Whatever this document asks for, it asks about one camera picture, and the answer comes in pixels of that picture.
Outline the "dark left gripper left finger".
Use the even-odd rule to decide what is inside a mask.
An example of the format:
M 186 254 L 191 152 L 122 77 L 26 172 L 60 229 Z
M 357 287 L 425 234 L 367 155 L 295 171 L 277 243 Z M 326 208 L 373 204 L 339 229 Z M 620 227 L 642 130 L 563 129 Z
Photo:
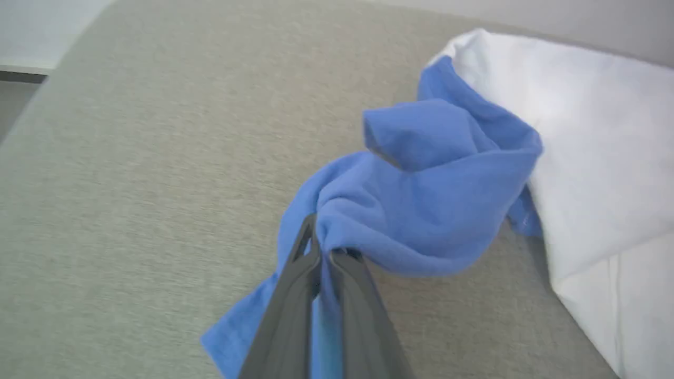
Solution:
M 303 221 L 238 379 L 310 379 L 312 303 L 322 252 L 316 215 Z

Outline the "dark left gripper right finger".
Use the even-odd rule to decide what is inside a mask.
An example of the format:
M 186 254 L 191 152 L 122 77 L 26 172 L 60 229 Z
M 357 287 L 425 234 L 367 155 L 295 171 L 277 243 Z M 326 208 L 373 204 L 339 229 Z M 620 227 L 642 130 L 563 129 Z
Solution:
M 415 379 L 361 252 L 332 250 L 329 262 L 340 304 L 344 379 Z

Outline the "white and blue garment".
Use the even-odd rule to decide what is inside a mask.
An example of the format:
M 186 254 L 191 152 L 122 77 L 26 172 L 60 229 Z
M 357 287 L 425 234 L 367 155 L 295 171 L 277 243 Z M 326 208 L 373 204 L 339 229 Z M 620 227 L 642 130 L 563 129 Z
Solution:
M 344 379 L 332 250 L 445 276 L 506 218 L 544 238 L 553 291 L 620 379 L 674 379 L 674 68 L 474 29 L 430 60 L 416 101 L 364 111 L 363 126 L 366 151 L 296 193 L 276 271 L 202 337 L 224 379 L 309 214 L 322 252 L 310 379 Z

